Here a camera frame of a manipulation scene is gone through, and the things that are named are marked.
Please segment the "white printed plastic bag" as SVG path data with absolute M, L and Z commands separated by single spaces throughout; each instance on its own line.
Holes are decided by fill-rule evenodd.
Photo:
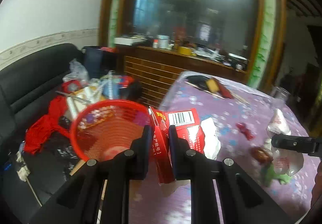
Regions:
M 272 156 L 273 170 L 277 174 L 295 175 L 304 164 L 304 157 L 295 150 L 297 141 L 292 138 L 291 130 L 280 109 L 275 109 L 266 127 L 269 138 L 265 149 Z

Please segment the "red cardboard box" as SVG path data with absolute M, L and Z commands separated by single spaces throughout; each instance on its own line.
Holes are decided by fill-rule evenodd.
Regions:
M 149 107 L 151 125 L 154 126 L 152 154 L 156 162 L 160 184 L 175 181 L 170 162 L 169 127 L 175 126 L 178 137 L 186 140 L 190 149 L 204 152 L 205 134 L 195 108 L 186 111 L 164 112 Z

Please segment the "dark red snack wrapper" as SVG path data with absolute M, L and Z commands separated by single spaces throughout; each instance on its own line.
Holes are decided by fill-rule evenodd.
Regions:
M 272 156 L 263 148 L 254 146 L 250 149 L 252 158 L 254 158 L 261 165 L 267 165 L 273 161 Z

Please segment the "red plastic mesh basket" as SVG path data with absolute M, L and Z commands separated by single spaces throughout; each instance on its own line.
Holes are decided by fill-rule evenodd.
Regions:
M 87 106 L 73 120 L 70 142 L 77 156 L 106 161 L 130 148 L 150 125 L 148 108 L 128 100 L 104 100 Z

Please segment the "clear drinking glass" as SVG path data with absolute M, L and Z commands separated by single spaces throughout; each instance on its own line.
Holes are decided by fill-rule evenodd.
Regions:
M 272 109 L 281 109 L 286 103 L 290 96 L 290 93 L 280 86 L 275 86 L 271 92 L 271 107 Z

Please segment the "red candy wrapper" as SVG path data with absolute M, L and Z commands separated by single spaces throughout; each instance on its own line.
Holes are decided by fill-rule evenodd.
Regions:
M 245 123 L 238 122 L 238 123 L 236 123 L 236 127 L 246 137 L 246 139 L 248 141 L 254 139 L 255 136 L 253 135 L 251 130 L 249 128 L 247 128 L 247 125 Z

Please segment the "purple floral tablecloth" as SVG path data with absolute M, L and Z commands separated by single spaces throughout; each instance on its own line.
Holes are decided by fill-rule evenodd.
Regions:
M 221 149 L 217 160 L 235 160 L 273 198 L 294 221 L 300 219 L 311 207 L 312 188 L 320 160 L 304 156 L 303 167 L 287 185 L 274 180 L 270 187 L 262 183 L 262 167 L 252 158 L 252 146 L 262 146 L 268 139 L 266 127 L 273 117 L 270 96 L 244 84 L 221 78 L 220 82 L 234 94 L 250 103 L 234 99 L 220 99 L 189 85 L 188 72 L 182 73 L 173 83 L 161 104 L 161 111 L 183 111 L 195 108 L 201 120 L 211 118 L 217 126 Z M 254 139 L 248 141 L 236 123 L 243 122 Z M 176 181 L 160 184 L 154 162 L 144 181 L 130 184 L 130 223 L 190 223 L 190 183 Z

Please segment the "red packet on table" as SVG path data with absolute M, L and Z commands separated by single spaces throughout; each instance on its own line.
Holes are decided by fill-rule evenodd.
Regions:
M 214 81 L 217 83 L 219 92 L 225 99 L 234 99 L 232 93 L 217 79 L 214 78 Z

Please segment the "chopsticks in paper sleeve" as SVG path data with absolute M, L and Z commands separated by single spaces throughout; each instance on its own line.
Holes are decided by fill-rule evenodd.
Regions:
M 248 101 L 246 101 L 244 98 L 242 98 L 241 96 L 239 96 L 239 95 L 237 95 L 237 94 L 234 94 L 233 92 L 231 93 L 232 94 L 232 96 L 234 97 L 234 98 L 236 98 L 237 100 L 239 100 L 240 102 L 243 102 L 243 103 L 245 103 L 245 104 L 247 104 L 247 105 L 250 105 L 250 103 L 248 102 Z

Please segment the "wooden counter ledge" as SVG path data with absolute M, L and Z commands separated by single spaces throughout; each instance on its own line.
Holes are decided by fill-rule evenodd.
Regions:
M 212 60 L 144 46 L 117 46 L 117 70 L 141 83 L 140 102 L 157 108 L 184 71 L 195 71 L 246 83 L 248 73 Z

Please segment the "red cloth on sofa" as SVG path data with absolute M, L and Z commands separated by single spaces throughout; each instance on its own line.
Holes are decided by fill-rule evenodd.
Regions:
M 47 114 L 38 119 L 26 131 L 24 152 L 36 154 L 54 132 L 58 132 L 69 139 L 69 130 L 61 127 L 58 123 L 59 118 L 66 111 L 67 102 L 63 96 L 57 96 L 51 100 Z

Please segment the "clear plastic bag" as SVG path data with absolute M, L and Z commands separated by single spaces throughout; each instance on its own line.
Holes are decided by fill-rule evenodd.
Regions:
M 88 82 L 90 80 L 88 71 L 80 62 L 78 62 L 76 59 L 73 59 L 69 63 L 69 68 L 70 68 L 70 73 L 68 73 L 62 78 L 64 83 L 76 80 L 81 84 L 81 86 L 88 85 Z

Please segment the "dark blue bag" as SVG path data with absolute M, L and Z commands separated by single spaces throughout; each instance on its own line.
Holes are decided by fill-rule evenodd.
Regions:
M 102 50 L 98 46 L 84 46 L 83 66 L 88 72 L 89 78 L 100 78 L 107 75 L 109 71 L 115 70 L 117 54 Z

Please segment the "black leather sofa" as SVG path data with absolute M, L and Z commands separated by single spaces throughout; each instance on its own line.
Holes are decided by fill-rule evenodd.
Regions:
M 26 155 L 34 170 L 30 184 L 18 177 L 11 158 L 26 131 L 48 111 L 61 89 L 69 63 L 84 54 L 73 44 L 60 44 L 32 53 L 1 70 L 1 223 L 28 223 L 64 183 L 63 164 L 50 152 Z

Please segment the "white container on counter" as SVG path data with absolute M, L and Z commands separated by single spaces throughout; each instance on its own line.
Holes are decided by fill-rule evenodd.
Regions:
M 167 49 L 169 46 L 169 36 L 167 35 L 158 35 L 158 48 Z

